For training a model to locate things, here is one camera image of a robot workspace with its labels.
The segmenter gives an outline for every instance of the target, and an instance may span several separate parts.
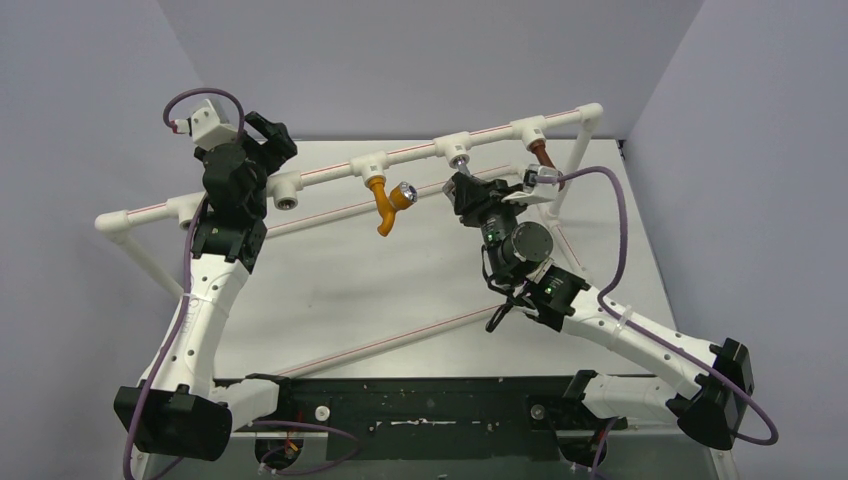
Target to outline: white pvc pipe frame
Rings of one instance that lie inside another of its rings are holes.
[[[465,134],[464,138],[470,138],[470,140],[467,140],[467,143],[469,143],[469,145],[466,146],[466,149],[470,150],[472,146],[485,145],[488,143],[494,143],[502,140],[524,139],[525,143],[529,143],[527,141],[528,136],[526,135],[528,133],[528,129],[538,129],[542,132],[545,132],[549,128],[555,128],[570,124],[580,124],[581,129],[579,134],[577,135],[577,140],[575,141],[574,146],[572,147],[571,152],[569,153],[564,168],[560,169],[562,173],[569,174],[573,173],[579,168],[580,162],[583,159],[583,155],[586,152],[586,148],[589,145],[589,141],[592,138],[592,132],[600,122],[602,114],[603,108],[597,103],[592,103],[577,107],[573,110],[569,110],[566,112],[547,115],[544,117],[530,117],[510,122],[510,124],[508,125],[479,130],[476,132],[471,132],[470,134],[467,134],[466,132],[461,132],[458,134],[449,135],[447,137],[460,136],[460,138],[462,138],[461,136]],[[390,152],[377,152],[373,154],[371,158],[376,159],[376,161],[381,164],[380,167],[385,170],[392,165],[437,156],[439,154],[437,144],[440,139],[435,139],[430,143],[416,145],[414,147],[402,148],[399,150],[393,150]],[[289,171],[271,176],[268,179],[267,191],[272,192],[278,182],[291,182],[293,178],[296,183],[299,183],[298,186],[300,186],[301,188],[298,188],[298,190],[300,190],[307,186],[317,185],[319,183],[338,180],[340,178],[350,177],[354,175],[357,175],[356,165],[354,161],[340,163],[338,165],[324,167],[305,173],[301,173],[298,171]],[[509,175],[523,176],[523,170],[521,169],[521,167],[516,166],[501,166],[475,173],[475,176],[485,180],[491,180],[494,178]],[[566,188],[563,188],[559,192],[557,198],[553,202],[551,202],[551,204],[547,208],[542,205],[537,205],[537,208],[539,209],[542,221],[545,223],[545,226],[551,231],[551,235],[553,236],[554,241],[557,243],[557,246],[559,247],[560,251],[565,256],[566,260],[571,266],[571,269],[573,271],[580,272],[580,274],[591,283],[591,278],[588,270],[580,263],[580,261],[574,254],[574,250],[568,243],[568,240],[566,239],[565,234],[563,233],[562,224],[560,223],[560,220],[558,218],[559,209],[562,205],[563,200],[565,199],[566,193],[568,192],[567,187],[568,185],[566,184]],[[421,187],[418,189],[419,198],[428,197],[439,193],[441,192],[441,188],[442,183]],[[126,252],[127,255],[129,255],[129,257],[132,258],[133,261],[135,261],[136,264],[138,264],[138,266],[142,268],[142,270],[144,270],[148,275],[150,275],[153,280],[156,281],[156,283],[158,283],[166,291],[173,295],[174,298],[179,299],[184,293],[183,288],[180,286],[180,284],[170,274],[168,274],[165,268],[160,265],[159,262],[157,262],[153,258],[153,256],[151,256],[150,253],[148,253],[138,242],[136,242],[135,239],[133,239],[129,233],[133,227],[156,222],[159,220],[164,220],[167,218],[177,218],[181,221],[181,224],[184,224],[185,219],[190,218],[194,211],[197,209],[197,205],[200,203],[202,198],[203,192],[192,193],[188,195],[183,195],[181,197],[170,198],[165,203],[151,205],[149,207],[144,207],[137,210],[120,210],[116,212],[105,213],[97,217],[97,220],[95,221],[95,226],[109,240],[111,240],[113,243],[118,245],[124,252]],[[350,205],[318,215],[313,215],[311,217],[294,220],[281,225],[269,227],[266,239],[279,237],[285,234],[294,233],[299,230],[305,230],[319,225],[325,225],[338,220],[374,211],[376,209],[376,203],[372,200],[369,202]],[[346,365],[348,363],[353,363],[368,357],[378,355],[380,353],[387,352],[389,350],[393,350],[395,348],[399,348],[405,345],[409,345],[411,343],[415,343],[433,337],[441,333],[445,333],[447,331],[471,323],[481,321],[484,318],[489,317],[495,308],[497,308],[497,305],[484,308],[476,312],[471,312],[465,315],[454,317],[448,320],[440,321],[429,326],[422,327],[411,332],[400,334],[384,340],[380,340],[362,347],[322,357],[320,359],[307,362],[300,366],[280,371],[278,372],[278,374],[286,375],[292,378],[316,375],[324,370],[336,368],[341,365]]]

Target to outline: white table surface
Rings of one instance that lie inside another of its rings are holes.
[[[376,150],[421,141],[299,142],[300,153],[284,171],[312,170]],[[563,165],[571,140],[551,140],[548,151]],[[531,163],[520,142],[475,147],[472,172]],[[643,315],[674,327],[656,263],[639,218],[615,141],[593,140],[583,166],[615,171],[627,194],[630,248],[627,271],[611,295]],[[405,180],[415,186],[444,182],[454,171],[442,158],[392,167],[387,186]],[[562,209],[568,241],[603,287],[612,277],[618,252],[618,225],[611,186],[601,175],[573,182]],[[345,178],[299,192],[289,212],[272,209],[269,227],[373,199],[361,178]],[[535,209],[522,215],[535,218]],[[480,274],[477,229],[463,227],[441,194],[400,212],[394,230],[376,232],[380,218],[354,218],[269,239],[242,290],[224,330],[216,377],[275,373],[286,367],[365,345],[438,320],[502,303]],[[555,251],[555,258],[567,266]],[[586,340],[558,334],[511,313],[494,333],[475,323],[420,343],[317,375],[320,377],[439,377],[570,375],[581,369],[643,373],[635,364]]]

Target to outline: orange faucet handle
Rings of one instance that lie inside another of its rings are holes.
[[[412,185],[401,182],[395,187],[389,196],[385,191],[386,179],[373,177],[368,180],[368,188],[374,193],[374,201],[377,203],[377,212],[383,218],[383,222],[377,227],[377,232],[387,236],[395,224],[395,214],[400,210],[406,210],[418,200],[418,192]]]

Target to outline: cable tie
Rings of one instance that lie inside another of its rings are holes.
[[[607,350],[612,351],[613,347],[615,347],[616,342],[618,342],[618,337],[621,335],[621,332],[624,330],[624,327],[627,325],[627,322],[630,321],[630,318],[633,316],[633,307],[631,305],[627,305],[624,308],[624,313],[621,314],[621,318],[618,320],[618,323],[615,325],[615,330],[612,332],[612,336],[610,337],[609,344],[607,344]]]

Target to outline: white backdrop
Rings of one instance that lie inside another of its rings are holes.
[[[588,102],[607,110],[599,135],[626,138],[702,3],[159,1],[206,85],[333,140],[433,138]]]

